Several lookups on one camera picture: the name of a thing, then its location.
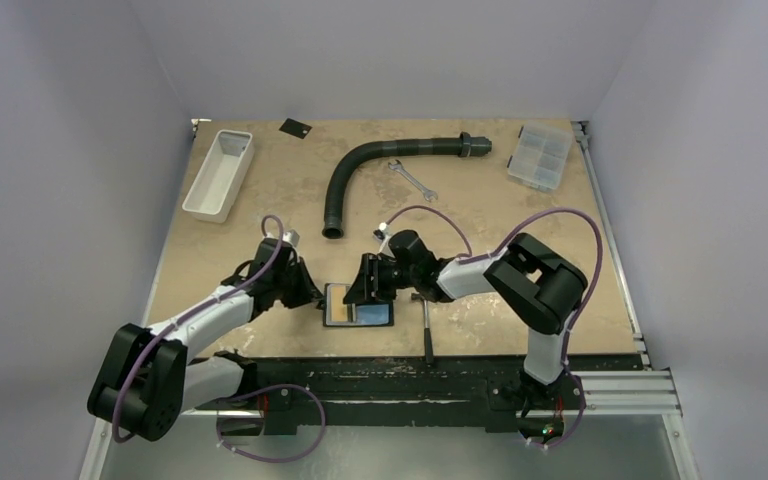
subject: cable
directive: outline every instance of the cable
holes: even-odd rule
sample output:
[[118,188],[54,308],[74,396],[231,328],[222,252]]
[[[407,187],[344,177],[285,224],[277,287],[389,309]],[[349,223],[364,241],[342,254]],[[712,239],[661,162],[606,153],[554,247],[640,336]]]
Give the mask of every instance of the cable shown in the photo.
[[272,255],[269,257],[266,263],[263,264],[263,267],[260,268],[257,272],[254,273],[254,275],[251,275],[249,278],[247,278],[243,283],[241,283],[239,286],[237,286],[233,290],[229,290],[224,294],[219,295],[218,297],[211,296],[204,302],[182,313],[175,321],[169,322],[169,325],[167,325],[166,328],[161,330],[160,333],[155,335],[154,338],[152,338],[151,341],[148,342],[145,348],[143,348],[139,356],[137,356],[136,361],[134,361],[134,365],[131,367],[131,371],[128,372],[128,375],[125,377],[125,381],[122,383],[122,386],[119,388],[119,394],[116,396],[116,403],[113,406],[113,419],[110,423],[113,424],[113,441],[114,442],[125,443],[134,437],[133,432],[128,433],[124,437],[119,433],[119,425],[122,422],[122,406],[125,403],[125,394],[131,388],[131,385],[134,383],[134,379],[137,378],[137,373],[139,372],[140,368],[142,368],[142,365],[143,363],[145,363],[149,354],[154,350],[154,347],[156,347],[160,343],[160,341],[166,337],[166,335],[169,335],[181,325],[192,320],[196,315],[203,312],[207,308],[212,307],[213,305],[216,305],[217,303],[220,303],[224,300],[227,300],[229,297],[236,295],[241,290],[248,288],[258,278],[263,276],[263,274],[266,273],[267,270],[272,268],[272,264],[275,263],[275,259],[278,258],[278,252],[281,251],[281,245],[283,244],[281,239],[284,237],[284,224],[281,222],[281,219],[276,217],[275,215],[270,214],[270,215],[264,216],[263,220],[260,222],[260,231],[263,233],[264,236],[266,236],[266,221],[269,219],[275,220],[275,222],[278,224],[278,240],[279,241],[277,243],[277,246],[275,247],[275,250],[272,251]]
[[460,227],[455,224],[455,221],[452,220],[448,215],[441,212],[440,210],[437,210],[436,208],[432,207],[426,207],[425,205],[411,205],[409,207],[405,207],[398,212],[394,213],[392,217],[390,217],[389,220],[387,220],[387,225],[393,223],[393,220],[399,217],[399,215],[409,211],[409,210],[425,210],[427,212],[431,212],[434,215],[437,215],[438,217],[442,218],[446,221],[449,225],[452,226],[452,228],[455,229],[455,231],[458,233],[458,235],[461,237],[461,240],[463,240],[464,245],[466,246],[466,253],[460,253],[458,255],[455,255],[455,258],[457,257],[472,257],[472,245],[469,244],[469,240],[466,238],[466,234],[463,232],[463,230],[460,229]]
[[291,389],[291,390],[297,390],[299,392],[304,393],[305,395],[310,397],[311,400],[313,400],[313,403],[315,403],[316,407],[319,409],[319,420],[320,420],[320,422],[319,422],[319,426],[320,426],[319,433],[316,435],[316,438],[313,440],[313,443],[311,443],[309,447],[307,447],[306,449],[302,450],[301,452],[299,452],[299,453],[297,453],[295,455],[290,455],[289,457],[284,457],[284,458],[263,457],[263,456],[260,456],[260,455],[256,455],[254,453],[245,452],[245,451],[240,450],[237,447],[231,445],[230,443],[228,443],[225,440],[225,437],[222,436],[222,429],[220,428],[221,427],[221,422],[220,422],[220,419],[218,417],[216,419],[216,437],[219,439],[219,444],[217,445],[217,447],[218,446],[223,446],[226,449],[228,449],[228,451],[230,451],[231,453],[236,453],[237,455],[242,455],[242,456],[244,456],[246,458],[251,458],[252,460],[257,460],[258,462],[265,462],[265,463],[289,463],[289,462],[294,462],[294,461],[296,461],[296,460],[298,460],[300,458],[304,458],[304,457],[308,456],[311,452],[313,452],[316,449],[316,447],[319,446],[319,443],[322,441],[322,438],[325,436],[325,407],[322,406],[322,402],[319,401],[318,398],[316,398],[316,395],[314,395],[308,389],[306,389],[304,387],[301,387],[299,385],[293,385],[293,384],[289,384],[289,383],[284,383],[284,384],[278,384],[278,385],[271,385],[269,387],[261,388],[260,390],[255,390],[254,392],[247,393],[245,395],[240,395],[240,396],[237,396],[237,397],[227,398],[225,400],[227,400],[229,402],[231,402],[231,401],[242,401],[242,400],[247,400],[247,399],[249,399],[251,397],[263,394],[263,393],[272,392],[272,391],[275,391],[275,390],[282,390],[282,389],[285,389],[285,388]]
[[578,425],[581,423],[581,417],[584,415],[584,410],[587,408],[587,401],[584,399],[584,388],[581,385],[581,379],[578,378],[576,375],[573,375],[573,373],[569,369],[569,357],[567,355],[567,351],[569,349],[569,340],[570,340],[570,334],[572,333],[572,328],[575,326],[575,322],[578,321],[578,318],[581,316],[581,312],[584,311],[584,307],[587,306],[588,302],[590,302],[590,297],[593,296],[593,291],[596,289],[596,284],[599,282],[599,274],[602,271],[602,256],[604,253],[604,248],[602,247],[602,232],[599,230],[599,226],[596,224],[596,221],[593,220],[593,218],[590,217],[590,215],[584,213],[581,210],[575,209],[575,208],[567,208],[567,207],[556,207],[556,208],[550,208],[548,210],[544,210],[539,213],[535,213],[534,215],[528,217],[527,219],[523,220],[519,225],[514,227],[513,230],[511,230],[511,233],[508,234],[507,237],[505,237],[504,240],[502,240],[502,243],[499,244],[498,247],[496,247],[496,250],[494,250],[491,253],[485,254],[485,255],[479,255],[476,257],[471,257],[463,260],[458,260],[458,262],[461,265],[467,265],[470,263],[478,262],[481,260],[485,260],[487,258],[492,258],[501,253],[502,250],[505,249],[505,247],[508,246],[509,243],[511,243],[511,240],[516,236],[517,233],[520,232],[520,230],[524,229],[525,227],[531,225],[535,221],[547,217],[549,215],[554,215],[557,213],[570,213],[573,215],[576,215],[584,221],[587,222],[588,225],[590,225],[590,228],[593,230],[593,236],[596,238],[596,266],[593,270],[593,276],[590,280],[590,285],[587,287],[587,292],[585,292],[584,297],[581,299],[581,305],[578,307],[578,310],[576,310],[572,314],[572,318],[569,320],[569,324],[566,327],[566,330],[564,331],[564,339],[563,344],[561,346],[561,364],[564,367],[564,373],[569,375],[569,377],[572,379],[573,384],[575,384],[575,387],[578,388],[579,396],[578,396],[578,415],[575,417],[575,421],[573,421],[572,426],[569,428],[569,430],[566,430],[564,432],[564,435],[549,444],[546,443],[538,443],[538,445],[541,445],[543,448],[549,448],[549,447],[557,447],[564,443],[569,437],[572,436],[572,434],[575,432],[575,430],[578,428]]

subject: black tag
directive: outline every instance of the black tag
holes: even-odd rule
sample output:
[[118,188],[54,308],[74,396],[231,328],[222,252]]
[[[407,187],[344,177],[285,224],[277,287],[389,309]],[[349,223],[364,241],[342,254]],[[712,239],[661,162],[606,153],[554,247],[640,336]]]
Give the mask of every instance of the black tag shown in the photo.
[[311,128],[313,127],[310,125],[305,125],[304,123],[297,122],[292,118],[288,118],[284,121],[284,125],[281,125],[281,128],[278,130],[281,130],[284,133],[289,133],[294,137],[304,138],[307,136],[308,132],[310,132]]

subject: hose connector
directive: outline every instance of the hose connector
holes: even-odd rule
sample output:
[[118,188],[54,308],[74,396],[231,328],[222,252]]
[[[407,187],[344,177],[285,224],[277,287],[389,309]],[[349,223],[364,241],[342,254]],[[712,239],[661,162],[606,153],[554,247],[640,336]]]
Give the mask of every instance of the hose connector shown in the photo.
[[493,150],[493,142],[487,137],[473,137],[461,132],[461,153],[459,157],[483,157]]

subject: black flexible hose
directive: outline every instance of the black flexible hose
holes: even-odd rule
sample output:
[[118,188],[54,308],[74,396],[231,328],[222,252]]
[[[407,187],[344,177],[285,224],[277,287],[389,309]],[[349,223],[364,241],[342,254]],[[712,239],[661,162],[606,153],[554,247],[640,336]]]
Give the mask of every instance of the black flexible hose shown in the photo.
[[368,160],[382,157],[410,157],[417,155],[457,155],[459,157],[483,157],[493,148],[487,137],[472,137],[462,132],[457,138],[427,138],[388,140],[364,143],[352,149],[340,160],[325,194],[325,226],[322,236],[329,239],[343,238],[343,198],[354,171]]

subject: gray floor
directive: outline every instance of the gray floor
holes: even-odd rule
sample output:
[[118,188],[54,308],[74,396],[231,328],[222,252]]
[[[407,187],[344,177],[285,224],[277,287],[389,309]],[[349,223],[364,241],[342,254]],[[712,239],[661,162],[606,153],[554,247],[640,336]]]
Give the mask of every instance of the gray floor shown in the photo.
[[[314,427],[297,436],[236,441],[268,456],[303,450]],[[651,417],[589,417],[548,453],[516,434],[479,428],[329,427],[319,448],[295,463],[258,463],[216,447],[214,420],[182,417],[160,442],[115,445],[104,479],[675,479],[663,422]]]

